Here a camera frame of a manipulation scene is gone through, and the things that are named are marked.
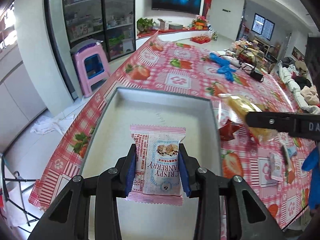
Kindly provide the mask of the strawberry pattern tablecloth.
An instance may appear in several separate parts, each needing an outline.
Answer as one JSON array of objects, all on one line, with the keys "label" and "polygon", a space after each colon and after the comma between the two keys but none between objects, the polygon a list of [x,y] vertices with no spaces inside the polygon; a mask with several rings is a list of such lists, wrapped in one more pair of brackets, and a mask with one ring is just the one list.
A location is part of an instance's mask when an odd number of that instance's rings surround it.
[{"label": "strawberry pattern tablecloth", "polygon": [[[96,91],[62,137],[42,177],[36,181],[30,204],[46,210],[62,183],[80,172],[85,153],[98,120],[112,91],[117,87],[159,90],[198,96],[212,102],[219,125],[240,119],[220,98],[221,93],[242,96],[274,112],[300,112],[298,103],[277,74],[265,74],[263,82],[250,78],[244,71],[233,74],[229,82],[218,73],[219,66],[209,58],[207,49],[177,42],[164,42],[152,35]],[[268,176],[267,157],[281,144],[293,146],[293,169],[284,174],[281,183]],[[315,147],[310,140],[292,138],[280,133],[268,143],[256,144],[248,130],[237,131],[234,140],[222,143],[222,170],[226,176],[242,175],[253,187],[281,227],[307,210],[310,172],[301,167]]]}]

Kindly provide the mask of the green potted plant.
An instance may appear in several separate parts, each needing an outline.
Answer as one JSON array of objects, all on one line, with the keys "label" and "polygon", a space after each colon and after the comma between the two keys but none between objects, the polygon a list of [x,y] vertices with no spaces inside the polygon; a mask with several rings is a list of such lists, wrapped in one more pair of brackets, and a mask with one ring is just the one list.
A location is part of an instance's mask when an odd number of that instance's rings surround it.
[{"label": "green potted plant", "polygon": [[139,33],[147,33],[153,29],[155,21],[152,18],[139,18],[136,27]]}]

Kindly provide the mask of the glass display cabinet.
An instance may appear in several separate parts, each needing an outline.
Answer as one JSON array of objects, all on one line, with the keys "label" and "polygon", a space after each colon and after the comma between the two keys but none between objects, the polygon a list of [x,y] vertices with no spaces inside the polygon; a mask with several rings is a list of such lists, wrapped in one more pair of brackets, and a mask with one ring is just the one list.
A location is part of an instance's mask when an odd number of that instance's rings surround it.
[{"label": "glass display cabinet", "polygon": [[48,33],[62,54],[85,40],[102,43],[108,61],[136,50],[135,0],[44,0]]}]

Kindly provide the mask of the blue rubber gloves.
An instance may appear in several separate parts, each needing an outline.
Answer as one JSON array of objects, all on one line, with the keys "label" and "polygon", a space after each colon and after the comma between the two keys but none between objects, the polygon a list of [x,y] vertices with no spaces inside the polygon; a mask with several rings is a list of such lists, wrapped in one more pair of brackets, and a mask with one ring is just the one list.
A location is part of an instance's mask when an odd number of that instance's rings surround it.
[{"label": "blue rubber gloves", "polygon": [[230,62],[228,60],[225,60],[214,53],[210,53],[209,59],[219,65],[219,69],[217,70],[218,74],[223,74],[225,79],[229,82],[234,81],[233,74],[236,72],[236,69],[230,67]]}]

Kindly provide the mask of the pink crispy cranberry snack pack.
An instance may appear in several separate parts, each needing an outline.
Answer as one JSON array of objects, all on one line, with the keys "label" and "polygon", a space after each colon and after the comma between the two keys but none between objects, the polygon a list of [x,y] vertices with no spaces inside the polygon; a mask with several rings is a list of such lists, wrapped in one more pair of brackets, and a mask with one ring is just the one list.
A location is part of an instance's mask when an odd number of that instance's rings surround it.
[{"label": "pink crispy cranberry snack pack", "polygon": [[136,145],[136,168],[129,201],[147,204],[183,204],[179,173],[179,144],[186,128],[131,125]]}]

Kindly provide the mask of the grey white tray box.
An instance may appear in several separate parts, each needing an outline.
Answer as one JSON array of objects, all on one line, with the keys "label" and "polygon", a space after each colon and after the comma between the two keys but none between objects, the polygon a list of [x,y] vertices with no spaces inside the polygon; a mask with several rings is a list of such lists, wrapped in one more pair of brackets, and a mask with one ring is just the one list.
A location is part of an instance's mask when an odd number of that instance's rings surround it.
[{"label": "grey white tray box", "polygon": [[[150,90],[118,88],[95,128],[80,170],[85,178],[114,167],[133,143],[131,125],[184,127],[187,153],[202,167],[221,174],[220,143],[209,100]],[[184,197],[181,206],[117,200],[123,239],[192,239],[197,199]]]}]

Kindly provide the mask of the pink plastic stool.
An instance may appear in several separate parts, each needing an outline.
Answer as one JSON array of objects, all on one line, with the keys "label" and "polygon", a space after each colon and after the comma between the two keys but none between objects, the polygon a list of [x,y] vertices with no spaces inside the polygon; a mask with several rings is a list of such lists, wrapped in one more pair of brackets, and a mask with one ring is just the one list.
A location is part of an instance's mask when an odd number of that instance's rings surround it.
[{"label": "pink plastic stool", "polygon": [[110,66],[101,43],[102,41],[90,38],[70,50],[80,87],[86,98],[93,94],[93,85],[103,79],[108,79],[111,75]]}]

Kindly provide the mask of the small red candy packet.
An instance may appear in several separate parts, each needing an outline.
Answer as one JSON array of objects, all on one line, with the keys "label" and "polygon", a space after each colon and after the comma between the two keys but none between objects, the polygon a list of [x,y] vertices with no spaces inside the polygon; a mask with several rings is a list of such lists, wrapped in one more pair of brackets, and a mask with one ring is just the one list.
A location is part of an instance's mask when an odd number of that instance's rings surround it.
[{"label": "small red candy packet", "polygon": [[241,124],[237,124],[231,120],[227,120],[226,123],[219,128],[220,140],[221,141],[230,141],[235,139],[234,133],[242,128]]}]

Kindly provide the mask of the light blue snack packet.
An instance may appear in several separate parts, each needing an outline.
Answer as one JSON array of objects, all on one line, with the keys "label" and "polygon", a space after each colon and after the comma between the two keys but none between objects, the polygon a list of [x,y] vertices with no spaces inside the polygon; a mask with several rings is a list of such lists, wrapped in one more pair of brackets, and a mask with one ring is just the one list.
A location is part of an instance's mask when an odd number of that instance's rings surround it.
[{"label": "light blue snack packet", "polygon": [[290,164],[290,161],[291,161],[291,158],[292,158],[294,155],[297,155],[297,148],[296,148],[296,146],[287,147],[286,145],[282,144],[282,145],[281,145],[281,151],[282,151],[282,153],[283,153],[284,161],[285,161],[285,164],[286,164],[286,165],[289,165],[289,164]]}]

